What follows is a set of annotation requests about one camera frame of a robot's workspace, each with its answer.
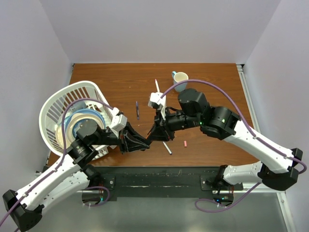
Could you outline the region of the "purple pen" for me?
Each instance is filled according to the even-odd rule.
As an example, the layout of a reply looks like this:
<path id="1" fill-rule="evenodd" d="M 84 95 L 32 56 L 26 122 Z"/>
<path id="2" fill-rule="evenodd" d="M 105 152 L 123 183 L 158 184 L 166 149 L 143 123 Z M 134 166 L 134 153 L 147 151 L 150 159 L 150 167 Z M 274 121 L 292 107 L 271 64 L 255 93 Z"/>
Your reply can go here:
<path id="1" fill-rule="evenodd" d="M 138 102 L 136 101 L 136 114 L 137 114 L 137 120 L 140 119 L 140 114 L 139 114 L 139 104 Z"/>

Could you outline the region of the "black orange highlighter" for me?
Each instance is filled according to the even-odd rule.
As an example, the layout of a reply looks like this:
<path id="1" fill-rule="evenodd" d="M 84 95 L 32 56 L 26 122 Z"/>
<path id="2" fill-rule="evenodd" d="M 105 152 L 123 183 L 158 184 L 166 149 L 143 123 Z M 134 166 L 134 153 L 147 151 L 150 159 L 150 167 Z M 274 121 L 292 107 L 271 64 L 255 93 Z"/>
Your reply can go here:
<path id="1" fill-rule="evenodd" d="M 146 138 L 146 143 L 147 143 L 147 145 L 150 145 L 150 144 L 151 144 L 151 140 L 150 140 L 149 137 Z"/>

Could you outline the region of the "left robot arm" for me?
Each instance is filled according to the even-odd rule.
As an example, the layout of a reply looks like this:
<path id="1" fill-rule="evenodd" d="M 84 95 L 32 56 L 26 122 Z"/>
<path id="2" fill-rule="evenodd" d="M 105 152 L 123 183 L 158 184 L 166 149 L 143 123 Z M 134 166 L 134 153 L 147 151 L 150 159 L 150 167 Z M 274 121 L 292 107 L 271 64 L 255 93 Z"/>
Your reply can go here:
<path id="1" fill-rule="evenodd" d="M 119 130 L 102 129 L 94 120 L 85 120 L 77 137 L 50 168 L 23 188 L 8 190 L 3 195 L 7 216 L 11 216 L 21 232 L 32 229 L 50 206 L 83 189 L 96 189 L 100 175 L 90 165 L 98 154 L 94 145 L 116 145 L 121 152 L 146 150 L 150 141 L 130 123 L 118 125 Z"/>

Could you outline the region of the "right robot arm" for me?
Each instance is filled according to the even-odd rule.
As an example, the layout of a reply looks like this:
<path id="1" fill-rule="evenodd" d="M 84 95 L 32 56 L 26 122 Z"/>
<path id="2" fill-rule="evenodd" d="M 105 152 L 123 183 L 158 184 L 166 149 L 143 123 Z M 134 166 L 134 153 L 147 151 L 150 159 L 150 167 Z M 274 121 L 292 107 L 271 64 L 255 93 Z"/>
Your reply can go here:
<path id="1" fill-rule="evenodd" d="M 247 165 L 222 165 L 216 177 L 208 184 L 225 190 L 240 183 L 263 183 L 265 186 L 285 191 L 297 182 L 299 171 L 295 168 L 303 152 L 288 149 L 264 137 L 233 111 L 222 106 L 211 106 L 204 93 L 193 88 L 178 95 L 180 110 L 170 112 L 162 93 L 151 93 L 149 107 L 156 110 L 154 124 L 147 135 L 149 141 L 174 139 L 179 130 L 199 127 L 208 137 L 236 145 L 258 159 Z"/>

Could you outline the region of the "white purple-tip pen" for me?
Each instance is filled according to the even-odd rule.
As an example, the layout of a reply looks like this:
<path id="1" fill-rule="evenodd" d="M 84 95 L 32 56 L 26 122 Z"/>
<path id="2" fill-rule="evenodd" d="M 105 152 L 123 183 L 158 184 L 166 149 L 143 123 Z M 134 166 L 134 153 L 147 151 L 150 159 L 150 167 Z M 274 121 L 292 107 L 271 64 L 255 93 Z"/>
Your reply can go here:
<path id="1" fill-rule="evenodd" d="M 170 148 L 168 147 L 168 145 L 165 142 L 162 142 L 164 147 L 166 148 L 167 152 L 172 155 L 172 151 L 170 150 Z"/>

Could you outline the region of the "white pink-tip pen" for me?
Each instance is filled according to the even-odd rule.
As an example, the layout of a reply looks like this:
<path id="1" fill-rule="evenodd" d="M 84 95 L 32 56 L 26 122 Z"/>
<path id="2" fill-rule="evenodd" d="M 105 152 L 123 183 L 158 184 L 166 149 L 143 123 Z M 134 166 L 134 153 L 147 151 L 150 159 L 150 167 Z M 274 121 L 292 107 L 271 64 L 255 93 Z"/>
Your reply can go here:
<path id="1" fill-rule="evenodd" d="M 160 88 L 159 88 L 159 84 L 158 84 L 157 79 L 155 79 L 155 86 L 156 86 L 157 92 L 160 92 Z"/>

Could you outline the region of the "light blue mug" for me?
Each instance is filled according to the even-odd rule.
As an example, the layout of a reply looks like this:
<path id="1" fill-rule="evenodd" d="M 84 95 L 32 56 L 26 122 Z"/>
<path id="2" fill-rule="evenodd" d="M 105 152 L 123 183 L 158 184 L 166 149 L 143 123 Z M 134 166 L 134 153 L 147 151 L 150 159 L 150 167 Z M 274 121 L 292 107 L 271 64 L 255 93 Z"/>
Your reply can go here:
<path id="1" fill-rule="evenodd" d="M 189 79 L 188 75 L 186 73 L 184 73 L 184 72 L 173 71 L 171 73 L 171 75 L 172 75 L 172 79 L 173 79 L 173 84 L 174 85 L 176 85 L 177 83 L 179 83 L 181 81 L 185 81 L 185 80 Z M 187 86 L 187 83 L 185 82 L 183 84 L 180 84 L 180 85 L 176 86 L 174 88 L 174 90 L 176 92 L 182 92 L 183 90 L 185 90 L 186 86 Z"/>

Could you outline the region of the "stacked plates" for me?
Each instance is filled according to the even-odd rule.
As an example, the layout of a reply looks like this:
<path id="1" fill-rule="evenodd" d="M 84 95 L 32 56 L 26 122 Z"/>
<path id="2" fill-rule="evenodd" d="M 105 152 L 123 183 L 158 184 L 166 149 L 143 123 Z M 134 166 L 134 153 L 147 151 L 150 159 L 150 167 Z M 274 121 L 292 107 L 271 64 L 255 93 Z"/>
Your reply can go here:
<path id="1" fill-rule="evenodd" d="M 106 124 L 102 115 L 93 109 L 81 109 L 65 118 L 65 139 L 66 146 L 69 147 L 77 137 L 77 131 L 81 128 L 82 123 L 87 120 L 94 120 L 97 124 L 105 129 Z"/>

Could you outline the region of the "white laundry basket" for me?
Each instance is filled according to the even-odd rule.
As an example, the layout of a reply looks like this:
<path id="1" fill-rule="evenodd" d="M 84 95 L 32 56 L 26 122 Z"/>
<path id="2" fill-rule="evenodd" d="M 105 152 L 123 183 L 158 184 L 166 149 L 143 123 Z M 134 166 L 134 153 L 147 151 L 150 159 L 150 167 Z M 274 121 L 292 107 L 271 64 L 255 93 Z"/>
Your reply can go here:
<path id="1" fill-rule="evenodd" d="M 58 156 L 63 155 L 65 118 L 81 109 L 98 111 L 106 128 L 112 121 L 112 109 L 99 87 L 90 81 L 71 84 L 53 94 L 43 105 L 39 115 L 41 136 L 48 148 Z"/>

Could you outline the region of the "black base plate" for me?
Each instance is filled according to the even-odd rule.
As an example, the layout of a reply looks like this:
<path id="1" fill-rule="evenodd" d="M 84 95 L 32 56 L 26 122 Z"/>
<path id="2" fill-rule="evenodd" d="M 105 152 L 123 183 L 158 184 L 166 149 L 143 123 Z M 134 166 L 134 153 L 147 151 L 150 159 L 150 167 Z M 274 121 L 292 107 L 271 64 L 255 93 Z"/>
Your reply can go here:
<path id="1" fill-rule="evenodd" d="M 52 192 L 102 190 L 101 196 L 116 201 L 120 197 L 208 198 L 231 203 L 233 190 L 222 183 L 223 167 L 93 167 L 62 181 Z"/>

